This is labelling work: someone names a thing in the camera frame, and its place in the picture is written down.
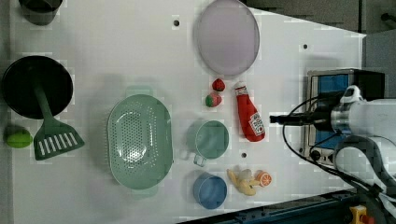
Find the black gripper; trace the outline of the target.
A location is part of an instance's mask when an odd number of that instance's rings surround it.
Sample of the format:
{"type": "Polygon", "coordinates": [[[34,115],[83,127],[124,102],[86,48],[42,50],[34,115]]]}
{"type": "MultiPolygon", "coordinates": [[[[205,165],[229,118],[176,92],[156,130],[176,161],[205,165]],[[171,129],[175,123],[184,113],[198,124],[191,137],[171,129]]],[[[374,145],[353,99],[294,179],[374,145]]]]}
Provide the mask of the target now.
{"type": "MultiPolygon", "coordinates": [[[[312,124],[318,131],[332,132],[331,113],[339,105],[342,97],[341,92],[322,92],[315,101],[315,110],[310,115],[312,124]]],[[[270,116],[271,123],[290,126],[304,126],[307,124],[307,116],[304,113],[270,116]]]]}

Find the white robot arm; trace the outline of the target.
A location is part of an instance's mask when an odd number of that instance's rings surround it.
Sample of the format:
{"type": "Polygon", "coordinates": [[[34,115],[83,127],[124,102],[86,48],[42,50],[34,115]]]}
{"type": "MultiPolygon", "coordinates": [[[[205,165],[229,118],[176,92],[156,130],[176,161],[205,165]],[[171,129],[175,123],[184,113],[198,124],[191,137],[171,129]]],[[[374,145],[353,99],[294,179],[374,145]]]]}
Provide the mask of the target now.
{"type": "Polygon", "coordinates": [[[332,173],[367,188],[395,194],[395,101],[367,101],[351,85],[344,92],[321,93],[311,99],[318,106],[302,113],[272,116],[283,127],[314,126],[344,137],[333,149],[332,173]]]}

